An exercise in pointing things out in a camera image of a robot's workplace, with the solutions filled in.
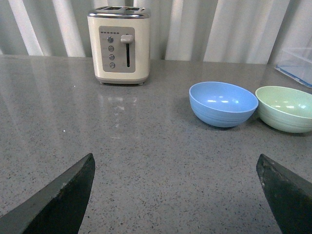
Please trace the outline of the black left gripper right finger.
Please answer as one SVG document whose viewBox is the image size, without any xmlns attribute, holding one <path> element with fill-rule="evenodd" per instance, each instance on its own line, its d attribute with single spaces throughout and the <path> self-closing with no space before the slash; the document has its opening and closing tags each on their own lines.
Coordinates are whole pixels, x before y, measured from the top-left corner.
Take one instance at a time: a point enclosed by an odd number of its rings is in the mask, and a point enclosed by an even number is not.
<svg viewBox="0 0 312 234">
<path fill-rule="evenodd" d="M 256 171 L 273 216 L 284 234 L 312 232 L 312 184 L 264 154 Z"/>
</svg>

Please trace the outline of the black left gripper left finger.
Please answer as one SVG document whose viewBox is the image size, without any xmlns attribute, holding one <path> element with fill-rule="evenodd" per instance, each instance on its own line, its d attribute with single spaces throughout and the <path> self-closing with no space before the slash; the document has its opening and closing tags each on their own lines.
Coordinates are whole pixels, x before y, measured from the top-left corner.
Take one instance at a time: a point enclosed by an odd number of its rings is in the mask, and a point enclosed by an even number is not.
<svg viewBox="0 0 312 234">
<path fill-rule="evenodd" d="M 2 234 L 77 234 L 89 202 L 95 160 L 89 153 L 0 218 Z"/>
</svg>

